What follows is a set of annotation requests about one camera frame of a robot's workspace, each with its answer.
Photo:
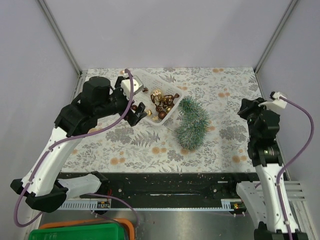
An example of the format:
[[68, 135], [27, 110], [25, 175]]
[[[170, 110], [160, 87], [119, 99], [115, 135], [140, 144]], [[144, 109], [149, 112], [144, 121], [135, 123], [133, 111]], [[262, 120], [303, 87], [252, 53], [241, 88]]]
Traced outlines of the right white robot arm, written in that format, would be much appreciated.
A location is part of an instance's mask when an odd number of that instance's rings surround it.
[[280, 115], [276, 108], [285, 108], [280, 100], [242, 99], [238, 115], [246, 120], [249, 142], [248, 156], [258, 175], [263, 196], [250, 181], [235, 180], [228, 184], [228, 194], [241, 198], [254, 223], [256, 240], [306, 240], [299, 229], [285, 189], [283, 160], [276, 135]]

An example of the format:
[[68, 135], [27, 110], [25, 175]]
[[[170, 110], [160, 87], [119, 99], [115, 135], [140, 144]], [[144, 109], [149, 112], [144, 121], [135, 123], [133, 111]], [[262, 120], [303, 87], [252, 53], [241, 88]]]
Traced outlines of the small green christmas tree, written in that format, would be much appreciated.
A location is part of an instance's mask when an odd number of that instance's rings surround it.
[[209, 127], [208, 112], [192, 96], [186, 96], [180, 101], [178, 112], [181, 121], [175, 129], [177, 142], [187, 151], [199, 149], [204, 144]]

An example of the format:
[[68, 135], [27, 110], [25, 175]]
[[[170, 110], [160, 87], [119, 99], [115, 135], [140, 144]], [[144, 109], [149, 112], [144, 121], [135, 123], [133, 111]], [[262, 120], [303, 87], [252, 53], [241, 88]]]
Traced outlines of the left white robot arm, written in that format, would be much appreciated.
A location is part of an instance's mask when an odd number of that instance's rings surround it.
[[113, 115], [135, 126], [147, 114], [141, 102], [131, 109], [133, 96], [143, 89], [138, 77], [119, 76], [114, 86], [109, 79], [93, 76], [83, 84], [82, 91], [63, 107], [54, 122], [50, 139], [33, 168], [10, 187], [33, 210], [52, 213], [66, 200], [94, 194], [107, 195], [108, 179], [97, 171], [81, 177], [59, 179], [67, 158], [83, 138], [98, 124], [98, 119]]

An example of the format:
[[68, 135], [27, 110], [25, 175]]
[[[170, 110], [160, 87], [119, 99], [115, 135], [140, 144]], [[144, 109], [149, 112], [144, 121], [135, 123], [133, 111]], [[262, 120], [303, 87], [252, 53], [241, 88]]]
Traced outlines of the white plastic basket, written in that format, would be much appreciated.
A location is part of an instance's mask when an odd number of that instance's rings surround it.
[[145, 105], [147, 116], [144, 120], [154, 126], [161, 126], [174, 113], [183, 99], [184, 92], [160, 78], [142, 69], [131, 72], [134, 80], [134, 104], [142, 102]]

